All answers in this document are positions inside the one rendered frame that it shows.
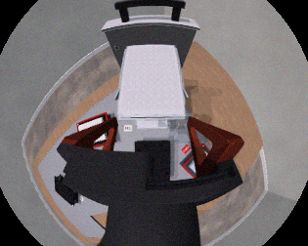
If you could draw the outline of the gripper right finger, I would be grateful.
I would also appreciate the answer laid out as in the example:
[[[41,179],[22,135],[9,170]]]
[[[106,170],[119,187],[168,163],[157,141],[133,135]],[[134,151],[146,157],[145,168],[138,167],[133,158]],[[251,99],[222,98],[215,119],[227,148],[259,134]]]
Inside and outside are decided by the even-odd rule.
[[[189,116],[187,127],[197,178],[206,176],[217,163],[233,159],[244,145],[241,136],[204,123],[192,116]],[[212,148],[207,156],[195,129],[212,142]]]

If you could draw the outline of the grey plate hotel rack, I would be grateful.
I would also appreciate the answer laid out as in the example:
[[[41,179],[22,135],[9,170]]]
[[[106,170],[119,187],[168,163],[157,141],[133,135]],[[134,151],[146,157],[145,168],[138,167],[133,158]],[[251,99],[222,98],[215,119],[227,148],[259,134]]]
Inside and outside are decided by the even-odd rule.
[[[119,95],[119,85],[126,46],[146,44],[175,45],[182,76],[184,99],[187,99],[188,95],[184,88],[181,68],[189,53],[196,32],[197,30],[192,28],[162,24],[133,25],[105,31],[105,35],[108,38],[111,49],[121,69],[118,90],[114,99],[117,101]]]

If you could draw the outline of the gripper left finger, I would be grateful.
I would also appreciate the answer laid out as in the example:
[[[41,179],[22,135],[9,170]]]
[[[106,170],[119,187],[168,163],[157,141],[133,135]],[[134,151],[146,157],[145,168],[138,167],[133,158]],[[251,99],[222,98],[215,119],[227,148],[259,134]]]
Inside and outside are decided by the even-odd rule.
[[[93,148],[93,142],[106,133],[109,129],[109,135],[103,149],[113,150],[116,139],[118,123],[116,117],[108,119],[100,124],[86,128],[74,134],[64,137],[62,143],[74,144],[80,147]]]

